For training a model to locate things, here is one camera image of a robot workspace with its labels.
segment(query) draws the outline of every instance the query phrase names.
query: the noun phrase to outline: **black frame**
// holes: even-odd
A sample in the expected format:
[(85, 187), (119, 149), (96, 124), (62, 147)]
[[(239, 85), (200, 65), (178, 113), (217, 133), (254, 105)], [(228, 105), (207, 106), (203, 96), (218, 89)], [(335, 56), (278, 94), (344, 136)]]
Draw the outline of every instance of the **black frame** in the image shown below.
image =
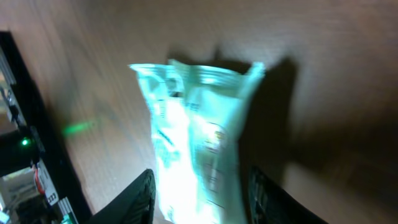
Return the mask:
[(37, 157), (32, 156), (32, 161), (37, 162), (38, 158), (43, 160), (59, 199), (68, 197), (77, 221), (86, 222), (92, 214), (65, 146), (62, 144), (59, 130), (52, 125), (40, 93), (30, 78), (9, 32), (0, 32), (1, 53), (3, 55), (0, 55), (0, 63), (6, 68), (3, 71), (4, 77), (26, 124), (19, 126), (19, 131), (31, 136), (35, 142), (34, 154)]

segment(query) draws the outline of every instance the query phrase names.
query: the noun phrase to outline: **crumpled plastic bag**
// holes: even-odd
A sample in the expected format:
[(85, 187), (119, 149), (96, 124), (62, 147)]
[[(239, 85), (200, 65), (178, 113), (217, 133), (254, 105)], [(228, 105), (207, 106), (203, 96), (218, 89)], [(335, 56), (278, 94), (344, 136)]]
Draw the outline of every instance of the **crumpled plastic bag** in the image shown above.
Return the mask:
[(246, 223), (237, 140), (264, 76), (170, 60), (133, 64), (151, 113), (157, 195), (173, 223)]

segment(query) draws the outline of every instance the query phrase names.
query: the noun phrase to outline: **light blue plastic packet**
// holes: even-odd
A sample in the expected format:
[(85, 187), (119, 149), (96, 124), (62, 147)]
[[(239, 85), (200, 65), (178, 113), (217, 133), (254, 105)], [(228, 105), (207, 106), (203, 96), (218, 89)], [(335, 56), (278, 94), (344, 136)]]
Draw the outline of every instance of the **light blue plastic packet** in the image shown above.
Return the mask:
[(264, 65), (169, 64), (131, 65), (151, 111), (160, 210), (174, 223), (246, 223), (237, 140)]

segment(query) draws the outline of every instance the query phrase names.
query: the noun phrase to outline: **wood grain surface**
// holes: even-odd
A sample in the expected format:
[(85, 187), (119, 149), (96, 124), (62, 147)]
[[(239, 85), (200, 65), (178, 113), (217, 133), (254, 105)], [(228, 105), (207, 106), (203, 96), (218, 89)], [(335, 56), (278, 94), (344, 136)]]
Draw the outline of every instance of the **wood grain surface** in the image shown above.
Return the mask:
[(396, 223), (397, 21), (395, 0), (0, 2), (0, 29), (59, 129), (93, 123), (65, 137), (93, 212), (155, 168), (127, 65), (174, 57), (267, 65), (239, 141), (242, 174), (259, 165), (330, 223)]

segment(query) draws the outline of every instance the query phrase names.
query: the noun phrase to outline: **wooden table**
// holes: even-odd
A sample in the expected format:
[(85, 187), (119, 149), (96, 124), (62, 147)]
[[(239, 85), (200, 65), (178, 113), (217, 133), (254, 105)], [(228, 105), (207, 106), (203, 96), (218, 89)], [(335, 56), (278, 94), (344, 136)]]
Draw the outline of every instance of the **wooden table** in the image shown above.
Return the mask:
[(155, 167), (127, 65), (175, 57), (238, 70), (231, 61), (264, 62), (241, 169), (262, 164), (328, 222), (393, 222), (397, 21), (393, 0), (0, 2), (0, 29), (14, 34), (59, 129), (93, 123), (65, 136), (93, 212)]

